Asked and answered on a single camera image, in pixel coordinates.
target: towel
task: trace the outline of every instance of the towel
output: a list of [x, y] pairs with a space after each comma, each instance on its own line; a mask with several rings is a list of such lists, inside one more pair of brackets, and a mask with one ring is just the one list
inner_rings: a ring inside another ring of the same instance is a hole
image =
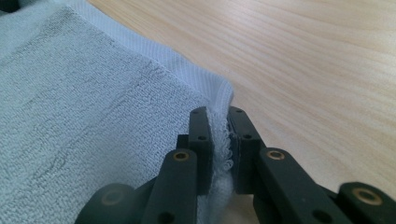
[[101, 187], [138, 188], [206, 106], [215, 145], [198, 223], [232, 192], [232, 86], [84, 1], [0, 14], [0, 223], [74, 223]]

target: terry cloth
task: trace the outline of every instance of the terry cloth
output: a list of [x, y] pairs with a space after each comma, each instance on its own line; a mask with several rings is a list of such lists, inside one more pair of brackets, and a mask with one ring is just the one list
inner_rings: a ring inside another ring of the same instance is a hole
[[198, 223], [232, 192], [232, 86], [84, 1], [0, 14], [0, 223], [74, 223], [110, 183], [138, 188], [206, 106], [214, 175]]

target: black plastic part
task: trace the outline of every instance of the black plastic part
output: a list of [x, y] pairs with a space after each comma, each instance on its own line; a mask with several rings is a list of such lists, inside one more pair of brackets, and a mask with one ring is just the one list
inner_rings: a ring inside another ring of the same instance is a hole
[[337, 198], [337, 194], [332, 192], [329, 189], [324, 188], [323, 186], [320, 186], [323, 192], [329, 197], [333, 202], [335, 202], [335, 199]]
[[254, 160], [265, 144], [245, 111], [231, 106], [228, 124], [233, 152], [233, 187], [238, 194], [252, 194], [254, 178], [258, 176]]
[[255, 181], [255, 194], [253, 198], [253, 207], [256, 212], [257, 219], [262, 224], [278, 224], [282, 223], [282, 216], [276, 208], [265, 185], [260, 178]]
[[351, 223], [288, 152], [268, 147], [256, 164], [284, 223]]
[[396, 223], [396, 202], [370, 185], [343, 184], [336, 203], [354, 223]]
[[0, 0], [0, 11], [11, 13], [20, 8], [20, 2], [18, 0]]
[[149, 199], [155, 179], [134, 190], [123, 184], [110, 184], [97, 190], [81, 212], [76, 224], [137, 224]]
[[189, 148], [189, 135], [179, 134], [177, 136], [176, 148]]
[[209, 192], [212, 182], [213, 144], [206, 107], [190, 112], [189, 147], [198, 158], [198, 194]]
[[142, 224], [196, 223], [197, 157], [188, 149], [169, 152], [148, 200]]

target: wooden table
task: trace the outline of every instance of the wooden table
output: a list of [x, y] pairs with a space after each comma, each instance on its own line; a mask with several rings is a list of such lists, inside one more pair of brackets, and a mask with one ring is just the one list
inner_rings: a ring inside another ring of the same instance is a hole
[[[396, 4], [377, 0], [90, 0], [227, 77], [266, 145], [319, 183], [396, 199]], [[234, 197], [223, 223], [258, 223]]]

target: wooden surface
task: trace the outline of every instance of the wooden surface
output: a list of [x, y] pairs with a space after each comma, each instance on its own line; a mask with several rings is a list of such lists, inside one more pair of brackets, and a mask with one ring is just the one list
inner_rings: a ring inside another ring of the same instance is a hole
[[[396, 199], [396, 4], [377, 0], [91, 0], [227, 77], [269, 147], [320, 185]], [[223, 223], [257, 223], [247, 196]]]

